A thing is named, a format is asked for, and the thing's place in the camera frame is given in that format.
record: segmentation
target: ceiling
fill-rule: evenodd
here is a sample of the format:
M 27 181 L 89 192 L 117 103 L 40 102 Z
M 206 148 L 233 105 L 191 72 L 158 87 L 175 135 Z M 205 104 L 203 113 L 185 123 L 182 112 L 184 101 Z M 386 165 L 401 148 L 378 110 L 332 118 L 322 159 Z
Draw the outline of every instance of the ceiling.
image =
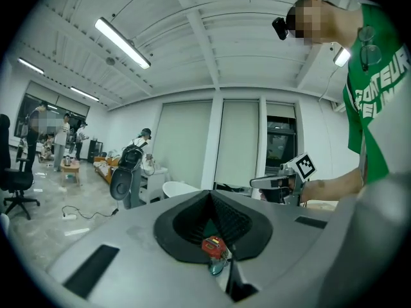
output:
M 324 98 L 340 103 L 347 69 L 332 61 L 339 47 L 305 46 L 291 37 L 281 41 L 271 27 L 295 1 L 41 0 L 10 54 L 43 69 L 45 78 L 99 97 L 108 108 L 225 87 L 317 97 L 328 87 Z M 330 1 L 344 8 L 358 2 Z M 152 66 L 142 70 L 102 36 L 94 27 L 100 17 L 132 40 Z M 116 63 L 108 65 L 107 57 Z

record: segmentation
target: tube light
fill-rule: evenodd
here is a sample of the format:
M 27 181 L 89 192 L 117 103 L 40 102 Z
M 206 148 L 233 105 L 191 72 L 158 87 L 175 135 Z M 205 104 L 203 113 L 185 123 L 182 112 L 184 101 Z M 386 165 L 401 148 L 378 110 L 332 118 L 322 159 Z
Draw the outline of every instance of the tube light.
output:
M 99 101 L 98 98 L 93 97 L 92 95 L 86 94 L 85 92 L 82 92 L 81 90 L 78 90 L 78 89 L 76 89 L 76 88 L 74 88 L 74 87 L 71 87 L 70 89 L 71 89 L 72 91 L 75 91 L 75 92 L 83 95 L 83 96 L 86 96 L 86 97 L 88 97 L 88 98 L 91 98 L 91 99 L 93 99 L 93 100 L 95 100 L 95 101 Z
M 349 53 L 349 51 L 341 47 L 340 50 L 338 50 L 338 53 L 335 55 L 333 61 L 335 65 L 343 67 L 350 57 L 351 54 Z
M 151 66 L 151 63 L 135 47 L 133 47 L 118 30 L 107 22 L 104 17 L 98 19 L 94 26 L 118 48 L 123 50 L 133 61 L 139 64 L 142 69 L 147 69 Z
M 38 67 L 35 67 L 33 64 L 30 64 L 27 60 L 24 60 L 24 59 L 22 59 L 22 58 L 19 58 L 18 61 L 19 61 L 21 64 L 29 67 L 30 69 L 33 69 L 34 71 L 39 72 L 40 74 L 44 74 L 44 71 L 43 71 L 42 69 L 39 69 Z

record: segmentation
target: floor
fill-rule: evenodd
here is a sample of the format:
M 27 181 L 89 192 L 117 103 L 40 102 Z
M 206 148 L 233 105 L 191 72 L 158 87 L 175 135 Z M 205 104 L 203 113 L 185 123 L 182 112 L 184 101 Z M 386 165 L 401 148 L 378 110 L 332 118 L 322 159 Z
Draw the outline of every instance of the floor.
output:
M 14 150 L 10 152 L 12 168 L 18 169 L 19 166 L 14 162 L 15 154 Z M 66 207 L 65 213 L 75 213 L 77 218 L 65 221 L 62 219 L 62 208 L 65 205 L 79 208 L 86 217 L 95 212 L 111 215 L 117 207 L 120 212 L 124 210 L 122 202 L 118 204 L 111 198 L 107 182 L 95 173 L 92 164 L 86 161 L 80 162 L 80 186 L 76 184 L 73 175 L 66 179 L 65 187 L 62 187 L 61 173 L 53 172 L 53 166 L 40 164 L 37 159 L 33 165 L 33 176 L 35 183 L 25 191 L 24 196 L 40 201 L 40 207 L 35 203 L 25 204 L 31 220 L 26 219 L 26 214 L 18 206 L 10 211 L 8 216 L 13 236 L 24 246 L 26 255 L 43 270 L 88 233 L 69 235 L 66 232 L 85 228 L 92 230 L 110 219 L 98 214 L 92 219 L 85 219 L 73 208 Z M 10 197 L 7 192 L 1 192 L 1 196 Z

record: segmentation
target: green shirt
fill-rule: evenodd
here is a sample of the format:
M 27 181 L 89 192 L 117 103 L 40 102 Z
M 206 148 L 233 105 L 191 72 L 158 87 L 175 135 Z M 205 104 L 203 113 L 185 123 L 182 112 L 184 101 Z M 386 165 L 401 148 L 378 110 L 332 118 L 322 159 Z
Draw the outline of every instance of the green shirt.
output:
M 349 121 L 348 148 L 360 154 L 364 134 L 367 150 L 367 183 L 383 178 L 388 172 L 381 151 L 368 125 L 403 85 L 410 68 L 409 54 L 394 25 L 380 7 L 362 5 L 364 26 L 375 30 L 372 44 L 381 50 L 381 61 L 364 72 L 360 60 L 361 41 L 351 48 L 344 102 Z

